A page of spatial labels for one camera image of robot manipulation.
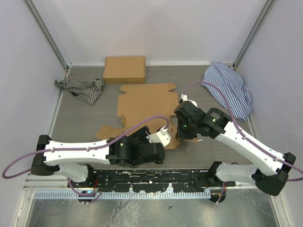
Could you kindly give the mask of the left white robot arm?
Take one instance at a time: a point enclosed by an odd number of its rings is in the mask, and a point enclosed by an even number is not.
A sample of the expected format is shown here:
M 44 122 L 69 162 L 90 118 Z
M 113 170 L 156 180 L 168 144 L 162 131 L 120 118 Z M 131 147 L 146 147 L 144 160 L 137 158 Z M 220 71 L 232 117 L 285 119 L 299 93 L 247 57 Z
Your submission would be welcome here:
M 165 127 L 151 134 L 147 126 L 118 141 L 110 138 L 89 143 L 61 143 L 48 135 L 41 135 L 30 173 L 37 176 L 61 175 L 89 188 L 95 182 L 91 163 L 121 167 L 162 164 L 164 148 L 170 140 Z

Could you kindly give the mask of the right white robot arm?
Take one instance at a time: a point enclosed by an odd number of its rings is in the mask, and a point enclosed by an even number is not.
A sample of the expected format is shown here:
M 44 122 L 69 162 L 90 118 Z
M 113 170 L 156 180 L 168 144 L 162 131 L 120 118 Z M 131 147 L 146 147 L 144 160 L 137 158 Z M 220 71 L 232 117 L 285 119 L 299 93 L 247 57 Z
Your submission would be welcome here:
M 255 185 L 262 192 L 278 196 L 289 177 L 296 156 L 277 152 L 242 128 L 237 128 L 230 116 L 217 108 L 205 113 L 190 101 L 181 102 L 174 113 L 178 119 L 177 138 L 193 140 L 198 135 L 210 137 L 236 150 L 251 165 L 232 165 L 215 161 L 207 171 L 206 180 L 212 186 L 226 182 Z

